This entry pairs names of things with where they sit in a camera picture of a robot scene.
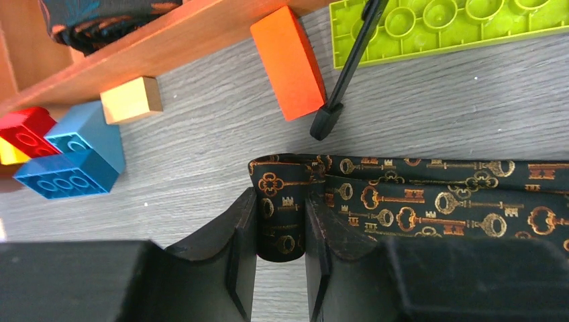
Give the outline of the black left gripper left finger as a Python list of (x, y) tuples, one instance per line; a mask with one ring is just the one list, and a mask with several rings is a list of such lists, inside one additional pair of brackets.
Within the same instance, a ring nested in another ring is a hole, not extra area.
[(256, 193), (161, 248), (152, 241), (1, 244), (2, 321), (249, 321)]

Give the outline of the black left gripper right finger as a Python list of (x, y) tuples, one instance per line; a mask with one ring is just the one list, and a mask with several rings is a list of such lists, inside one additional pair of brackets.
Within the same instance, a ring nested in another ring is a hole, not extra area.
[(532, 239), (370, 239), (306, 202), (312, 321), (567, 321), (568, 261)]

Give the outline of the black key pattern tie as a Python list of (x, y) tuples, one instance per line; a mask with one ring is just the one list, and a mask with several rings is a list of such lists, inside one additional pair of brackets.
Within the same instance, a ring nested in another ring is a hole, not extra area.
[(516, 237), (568, 252), (568, 163), (275, 154), (248, 164), (258, 255), (305, 253), (305, 201), (316, 194), (370, 239)]

